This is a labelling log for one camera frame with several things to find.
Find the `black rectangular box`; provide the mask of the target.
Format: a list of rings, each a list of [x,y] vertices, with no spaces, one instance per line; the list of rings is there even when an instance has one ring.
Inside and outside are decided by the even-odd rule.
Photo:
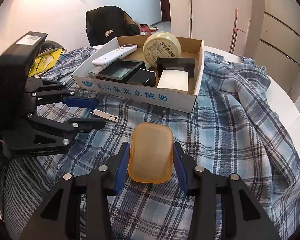
[[[158,77],[161,77],[164,70],[179,70],[188,72],[189,78],[194,78],[196,62],[193,58],[158,58],[156,65]]]

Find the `grey pouch bag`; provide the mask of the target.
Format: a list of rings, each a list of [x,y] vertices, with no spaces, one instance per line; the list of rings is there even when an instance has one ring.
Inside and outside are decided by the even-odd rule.
[[[39,54],[51,53],[58,49],[64,49],[64,47],[57,42],[46,40],[42,44]]]

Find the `black display frame box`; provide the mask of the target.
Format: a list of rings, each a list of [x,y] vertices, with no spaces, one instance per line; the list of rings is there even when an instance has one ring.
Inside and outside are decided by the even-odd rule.
[[[145,69],[144,61],[117,60],[96,74],[99,80],[127,82],[139,69]]]

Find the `white power adapter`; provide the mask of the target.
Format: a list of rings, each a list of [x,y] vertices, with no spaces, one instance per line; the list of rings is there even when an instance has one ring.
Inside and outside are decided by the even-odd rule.
[[[189,74],[181,70],[164,70],[157,85],[158,89],[169,90],[181,94],[188,93]]]

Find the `orange translucent soap box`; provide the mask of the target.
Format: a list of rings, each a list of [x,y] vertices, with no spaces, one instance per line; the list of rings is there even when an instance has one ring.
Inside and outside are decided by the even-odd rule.
[[[170,180],[173,132],[167,126],[143,122],[135,129],[129,153],[128,174],[138,183],[162,184]]]

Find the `blue plaid shirt cloth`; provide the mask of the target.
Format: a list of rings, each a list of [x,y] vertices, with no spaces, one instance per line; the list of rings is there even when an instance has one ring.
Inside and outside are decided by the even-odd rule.
[[[120,117],[99,130],[77,135],[68,154],[13,158],[1,168],[0,209],[11,239],[23,228],[45,195],[65,173],[90,173],[122,142],[131,142],[142,122],[169,126],[174,140],[211,173],[238,174],[278,229],[289,239],[300,225],[300,159],[287,130],[267,104],[270,85],[264,67],[253,59],[226,62],[205,53],[199,96],[192,114],[79,88],[71,77],[96,49],[61,55],[45,79],[65,83],[78,95],[97,98],[101,110]],[[115,239],[187,239],[194,198],[180,189],[177,176],[164,184],[140,184],[130,178],[121,193],[109,197]]]

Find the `cardboard tray box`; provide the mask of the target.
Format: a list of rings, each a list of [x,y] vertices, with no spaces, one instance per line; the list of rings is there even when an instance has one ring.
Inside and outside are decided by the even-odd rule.
[[[72,74],[81,88],[192,113],[204,70],[204,41],[161,31],[115,37]]]

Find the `chair with black jacket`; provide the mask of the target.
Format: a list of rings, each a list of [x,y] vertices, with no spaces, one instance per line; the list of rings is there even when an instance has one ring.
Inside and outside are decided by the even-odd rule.
[[[106,44],[115,37],[140,35],[139,25],[121,8],[108,5],[85,13],[91,46]]]

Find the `silver nail clipper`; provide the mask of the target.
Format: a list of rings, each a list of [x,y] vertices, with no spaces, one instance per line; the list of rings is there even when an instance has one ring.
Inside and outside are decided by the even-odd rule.
[[[92,109],[90,113],[94,116],[98,116],[100,118],[104,118],[104,119],[112,121],[112,122],[118,122],[119,121],[118,116],[103,112],[103,111],[98,110],[98,109]]]

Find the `white AUX remote control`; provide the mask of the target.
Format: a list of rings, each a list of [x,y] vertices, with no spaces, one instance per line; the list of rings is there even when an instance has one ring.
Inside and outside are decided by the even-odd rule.
[[[126,44],[124,46],[121,46],[119,48],[116,48],[108,53],[105,53],[104,55],[94,59],[92,61],[92,64],[95,67],[106,67],[113,62],[122,59],[131,53],[135,52],[137,50],[138,46],[135,44]]]

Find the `beige refrigerator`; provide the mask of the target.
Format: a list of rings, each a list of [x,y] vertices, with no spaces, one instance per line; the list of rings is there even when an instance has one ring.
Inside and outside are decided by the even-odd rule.
[[[294,89],[300,72],[300,6],[296,0],[265,0],[255,61],[266,67],[285,92]]]

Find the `black small cube box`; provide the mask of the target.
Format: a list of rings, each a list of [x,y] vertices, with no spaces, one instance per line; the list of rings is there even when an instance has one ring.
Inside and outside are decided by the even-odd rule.
[[[154,87],[156,83],[155,72],[146,69],[138,69],[138,71],[126,82],[126,84],[129,85],[149,87]]]

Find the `yellow package box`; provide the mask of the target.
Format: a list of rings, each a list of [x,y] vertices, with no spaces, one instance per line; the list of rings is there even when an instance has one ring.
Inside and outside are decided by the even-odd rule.
[[[63,48],[59,48],[45,55],[36,57],[33,65],[30,68],[28,77],[39,77],[53,68],[63,50]]]

